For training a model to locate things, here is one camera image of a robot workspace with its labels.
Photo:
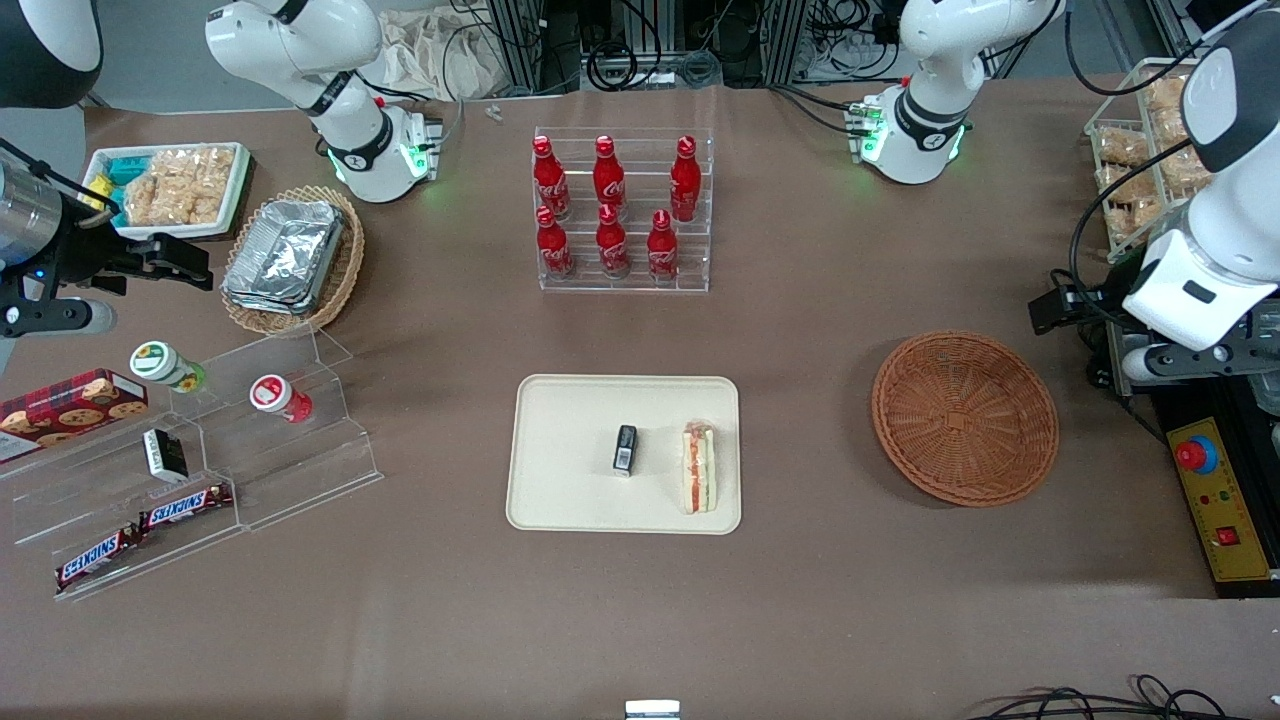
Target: brown table surface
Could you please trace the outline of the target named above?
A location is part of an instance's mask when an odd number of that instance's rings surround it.
[[[468,106],[439,182],[357,204],[369,251],[330,331],[356,354],[347,396],[385,479],[79,603],[55,603],[47,569],[0,542],[5,715],[618,717],[626,698],[675,697],[687,717],[905,720],[1036,685],[1129,697],[1139,671],[1274,715],[1280,605],[1208,600],[1167,450],[1085,384],[1073,332],[1028,323],[1096,191],[1078,138],[1098,99],[991,83],[964,152],[923,187],[851,165],[764,91],[500,105],[502,124]],[[335,184],[301,113],[87,119],[91,147],[246,143],[251,208]],[[540,293],[538,124],[714,127],[710,295]],[[227,245],[211,250],[221,265]],[[186,286],[133,282],[116,307],[110,334],[19,343],[3,396],[122,368],[151,337],[196,359],[253,338]],[[876,441],[876,369],[945,328],[1007,343],[1057,402],[1057,464],[1021,502],[947,507]],[[731,378],[742,524],[513,529],[512,410],[531,373]]]

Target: yellow control panel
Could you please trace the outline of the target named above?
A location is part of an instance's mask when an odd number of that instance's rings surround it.
[[[1213,579],[1267,580],[1271,568],[1212,418],[1167,433]]]

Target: brown woven basket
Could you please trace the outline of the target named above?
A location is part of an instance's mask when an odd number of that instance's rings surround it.
[[[282,313],[248,310],[232,304],[225,293],[223,295],[223,305],[230,314],[232,320],[236,320],[237,325],[247,331],[274,334],[301,325],[302,323],[311,323],[312,327],[323,328],[338,316],[338,313],[342,311],[342,307],[351,297],[351,292],[356,288],[356,277],[360,274],[360,264],[365,259],[365,229],[360,225],[360,218],[356,217],[356,209],[352,208],[351,201],[343,197],[342,193],[328,187],[306,186],[287,190],[271,200],[268,200],[268,202],[273,202],[275,200],[298,200],[302,202],[325,201],[342,209],[344,223],[342,228],[342,237],[338,241],[340,245],[333,256],[333,265],[329,269],[329,277],[325,278],[324,288],[320,291],[320,302],[316,304],[315,310],[306,315],[285,315]],[[257,210],[253,210],[253,214],[250,215],[248,220],[246,220],[241,227],[239,234],[236,236],[236,245],[232,246],[230,255],[227,258],[228,268],[236,261],[236,255],[241,251],[241,247],[244,246],[244,237],[248,236],[248,228],[253,224],[253,220],[257,219],[259,214],[262,213],[262,208],[265,206],[266,202],[260,205]]]
[[[1053,400],[989,337],[938,332],[890,354],[872,391],[876,436],[924,492],[992,507],[1027,497],[1057,456]]]

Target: aluminum foil container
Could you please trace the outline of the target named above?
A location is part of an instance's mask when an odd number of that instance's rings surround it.
[[[328,202],[276,200],[250,227],[223,293],[236,305],[269,313],[315,309],[342,236],[342,210]]]

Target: red button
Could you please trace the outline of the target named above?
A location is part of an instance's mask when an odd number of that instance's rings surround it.
[[[1219,528],[1217,544],[1240,544],[1240,536],[1235,528]]]
[[[1208,462],[1208,454],[1204,452],[1201,443],[1187,441],[1178,443],[1178,447],[1174,448],[1174,459],[1178,460],[1178,466],[1184,470],[1199,470]]]

